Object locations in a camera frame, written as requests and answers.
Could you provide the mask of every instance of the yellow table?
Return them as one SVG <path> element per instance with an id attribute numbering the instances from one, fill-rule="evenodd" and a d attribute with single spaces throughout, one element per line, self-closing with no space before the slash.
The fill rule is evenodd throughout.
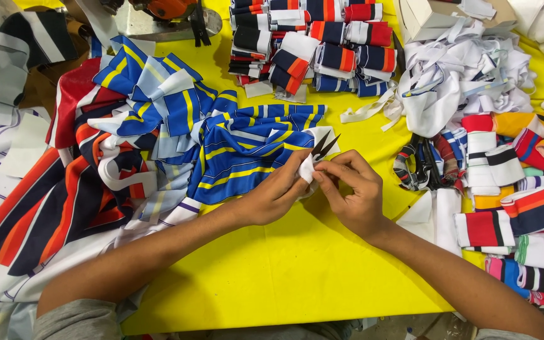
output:
<path id="1" fill-rule="evenodd" d="M 22 0 L 56 6 L 53 0 Z M 239 106 L 286 103 L 270 96 L 247 99 L 228 74 L 231 31 L 228 0 L 203 0 L 204 6 L 224 19 L 210 47 L 194 48 L 193 41 L 159 43 L 156 56 L 169 52 L 200 72 L 205 84 L 218 90 L 236 89 Z M 398 31 L 391 1 L 383 0 L 384 20 Z M 544 55 L 526 39 L 520 46 L 533 56 L 533 105 L 544 100 Z M 307 104 L 327 104 L 319 125 L 332 125 L 341 133 L 342 151 L 356 149 L 384 179 L 383 213 L 397 218 L 418 196 L 401 189 L 392 172 L 394 157 L 411 137 L 401 120 L 384 133 L 382 115 L 342 125 L 339 115 L 377 98 L 355 94 L 312 92 Z M 482 265 L 479 253 L 468 260 Z M 122 324 L 127 335 L 212 328 L 250 327 L 298 322 L 346 320 L 371 316 L 452 311 L 419 275 L 375 249 L 343 227 L 328 209 L 320 192 L 296 203 L 279 221 L 237 230 L 200 248 L 167 269 L 153 281 L 140 309 Z"/>

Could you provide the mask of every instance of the person's left hand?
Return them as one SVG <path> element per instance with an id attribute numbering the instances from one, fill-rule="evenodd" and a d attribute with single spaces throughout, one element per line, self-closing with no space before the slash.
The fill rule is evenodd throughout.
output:
<path id="1" fill-rule="evenodd" d="M 310 152 L 312 149 L 293 151 L 285 165 L 274 170 L 257 188 L 226 203 L 236 214 L 240 227 L 264 226 L 278 220 L 306 193 L 309 183 L 295 174 Z"/>

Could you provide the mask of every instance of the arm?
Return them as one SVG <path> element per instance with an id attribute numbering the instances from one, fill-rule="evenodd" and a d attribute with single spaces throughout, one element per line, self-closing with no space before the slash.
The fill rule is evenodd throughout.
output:
<path id="1" fill-rule="evenodd" d="M 163 269 L 216 238 L 283 217 L 309 185 L 303 179 L 296 180 L 295 173 L 310 152 L 293 152 L 287 163 L 257 188 L 213 212 L 135 240 L 59 275 L 43 290 L 37 317 L 78 299 L 118 303 Z M 260 210 L 253 213 L 253 207 Z"/>
<path id="2" fill-rule="evenodd" d="M 348 151 L 314 169 L 317 172 L 313 178 L 345 227 L 412 268 L 475 326 L 544 340 L 543 314 L 517 293 L 382 215 L 382 178 L 358 152 Z M 354 194 L 342 197 L 337 190 L 338 180 L 352 187 Z"/>

